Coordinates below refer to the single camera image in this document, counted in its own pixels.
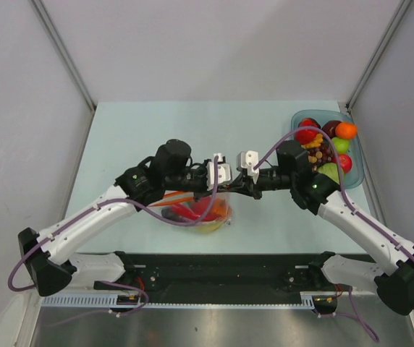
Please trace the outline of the clear zip bag orange zipper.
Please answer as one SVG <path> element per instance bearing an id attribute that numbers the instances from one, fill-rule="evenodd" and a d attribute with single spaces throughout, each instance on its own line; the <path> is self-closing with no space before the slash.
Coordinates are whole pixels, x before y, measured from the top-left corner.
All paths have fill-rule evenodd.
<path id="1" fill-rule="evenodd" d="M 220 192 L 220 193 L 216 194 L 215 199 L 214 199 L 214 202 L 216 200 L 225 200 L 229 204 L 230 212 L 229 212 L 229 217 L 227 219 L 225 219 L 225 220 L 216 220 L 213 213 L 211 212 L 211 208 L 210 208 L 208 210 L 208 213 L 206 214 L 206 216 L 203 218 L 203 220 L 201 222 L 197 223 L 196 225 L 198 225 L 200 223 L 210 223 L 210 222 L 221 221 L 221 222 L 224 223 L 224 225 L 222 227 L 230 226 L 231 223 L 232 223 L 232 214 L 233 214 L 232 206 L 229 203 L 230 195 L 231 195 L 230 193 Z M 157 212 L 159 212 L 162 215 L 162 210 L 165 207 L 168 207 L 168 206 L 174 205 L 174 204 L 183 204 L 185 206 L 188 206 L 194 212 L 199 213 L 200 215 L 202 215 L 208 209 L 210 201 L 211 201 L 211 196 L 201 197 L 199 199 L 196 199 L 196 198 L 194 198 L 193 193 L 176 191 L 176 192 L 166 193 L 164 195 L 163 199 L 160 202 L 155 202 L 155 203 L 151 204 L 150 208 L 156 210 Z"/>

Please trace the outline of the red chili pepper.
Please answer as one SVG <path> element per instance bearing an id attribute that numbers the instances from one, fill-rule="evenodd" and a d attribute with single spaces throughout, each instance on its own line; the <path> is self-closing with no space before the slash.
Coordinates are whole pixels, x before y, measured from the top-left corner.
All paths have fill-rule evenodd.
<path id="1" fill-rule="evenodd" d="M 199 213 L 194 212 L 183 204 L 174 204 L 165 207 L 162 210 L 162 215 L 176 222 L 188 222 L 190 220 L 197 220 L 200 217 Z"/>

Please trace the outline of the yellow starfruit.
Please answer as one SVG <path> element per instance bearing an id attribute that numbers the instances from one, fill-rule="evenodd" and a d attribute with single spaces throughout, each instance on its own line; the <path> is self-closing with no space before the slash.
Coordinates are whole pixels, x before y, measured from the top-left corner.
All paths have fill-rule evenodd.
<path id="1" fill-rule="evenodd" d="M 195 226 L 195 231 L 200 234 L 211 234 L 218 229 L 220 229 L 224 225 L 223 222 L 210 222 L 210 223 L 200 223 Z"/>

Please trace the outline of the orange pumpkin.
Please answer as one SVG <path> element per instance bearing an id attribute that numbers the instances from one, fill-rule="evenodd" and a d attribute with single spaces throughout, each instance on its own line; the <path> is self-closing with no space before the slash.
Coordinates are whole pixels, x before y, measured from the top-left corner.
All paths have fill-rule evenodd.
<path id="1" fill-rule="evenodd" d="M 230 207 L 225 200 L 216 200 L 211 208 L 216 220 L 225 220 L 229 217 Z"/>

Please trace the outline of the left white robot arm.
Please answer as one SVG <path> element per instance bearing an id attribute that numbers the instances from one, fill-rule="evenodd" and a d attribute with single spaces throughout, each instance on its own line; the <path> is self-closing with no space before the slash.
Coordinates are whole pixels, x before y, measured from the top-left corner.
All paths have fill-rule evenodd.
<path id="1" fill-rule="evenodd" d="M 21 259 L 32 281 L 29 286 L 42 297 L 57 294 L 74 280 L 83 286 L 111 282 L 129 288 L 135 271 L 115 253 L 79 260 L 77 250 L 117 221 L 145 211 L 165 223 L 169 219 L 150 210 L 167 191 L 216 194 L 222 157 L 215 155 L 199 166 L 189 164 L 191 148 L 182 140 L 169 140 L 156 154 L 118 176 L 89 206 L 57 224 L 35 231 L 26 228 L 17 240 Z"/>

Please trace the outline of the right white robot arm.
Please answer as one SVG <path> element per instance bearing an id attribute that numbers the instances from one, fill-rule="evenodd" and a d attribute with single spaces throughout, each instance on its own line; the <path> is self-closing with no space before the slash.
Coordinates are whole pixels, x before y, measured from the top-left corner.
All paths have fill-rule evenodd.
<path id="1" fill-rule="evenodd" d="M 414 243 L 366 215 L 340 184 L 314 171 L 296 141 L 283 141 L 275 152 L 277 166 L 265 170 L 258 168 L 257 152 L 237 155 L 237 192 L 260 199 L 263 192 L 287 189 L 296 205 L 336 226 L 372 259 L 363 262 L 324 252 L 309 265 L 310 284 L 318 290 L 332 284 L 356 287 L 377 294 L 393 312 L 414 311 Z"/>

